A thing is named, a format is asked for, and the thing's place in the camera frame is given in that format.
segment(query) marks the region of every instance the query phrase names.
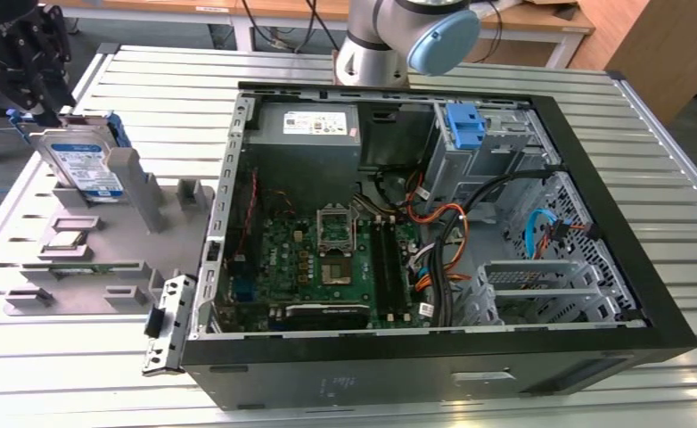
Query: aluminum slotted table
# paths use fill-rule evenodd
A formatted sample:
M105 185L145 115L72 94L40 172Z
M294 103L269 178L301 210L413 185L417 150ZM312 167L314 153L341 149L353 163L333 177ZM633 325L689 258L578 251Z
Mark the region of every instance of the aluminum slotted table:
M74 111L117 112L162 183L196 177L214 185L237 82L326 84L330 67L321 55L120 46L96 55ZM697 333L697 170L629 85L599 72L485 65L443 77L413 74L410 82L555 97ZM53 185L34 155L0 207L0 425L697 426L697 350L566 397L224 412L188 375L141 377L144 316L2 313L2 290L22 284L12 263L38 250L57 203Z

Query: motherboard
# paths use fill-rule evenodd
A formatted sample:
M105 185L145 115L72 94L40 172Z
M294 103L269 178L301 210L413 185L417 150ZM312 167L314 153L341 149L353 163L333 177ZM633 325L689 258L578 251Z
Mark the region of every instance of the motherboard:
M257 272L233 278L234 302L218 306L225 331L422 325L404 268L416 228L352 211L328 206L314 217L264 221Z

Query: blue drive bay latch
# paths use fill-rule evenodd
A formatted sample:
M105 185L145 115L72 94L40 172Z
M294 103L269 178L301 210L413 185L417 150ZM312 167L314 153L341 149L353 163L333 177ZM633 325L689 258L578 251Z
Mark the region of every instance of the blue drive bay latch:
M486 136L486 121L478 114L475 104L447 103L446 117L454 134L454 147L461 150L479 148Z

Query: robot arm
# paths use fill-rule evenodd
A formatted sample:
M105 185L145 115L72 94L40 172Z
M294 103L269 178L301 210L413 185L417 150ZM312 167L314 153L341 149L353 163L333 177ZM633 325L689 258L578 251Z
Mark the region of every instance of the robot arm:
M0 0L0 116L12 108L57 127L57 111L76 104L64 64L72 58L61 8L37 0Z
M352 0L336 60L348 86L405 86L408 67L446 73L465 58L481 22L470 0Z

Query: ram slot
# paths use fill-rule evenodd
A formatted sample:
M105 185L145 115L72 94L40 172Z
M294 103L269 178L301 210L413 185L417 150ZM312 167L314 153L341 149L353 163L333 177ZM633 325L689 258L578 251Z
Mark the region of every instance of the ram slot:
M406 302L393 224L372 225L370 246L378 316L381 318L388 318L389 314L401 316L406 312Z

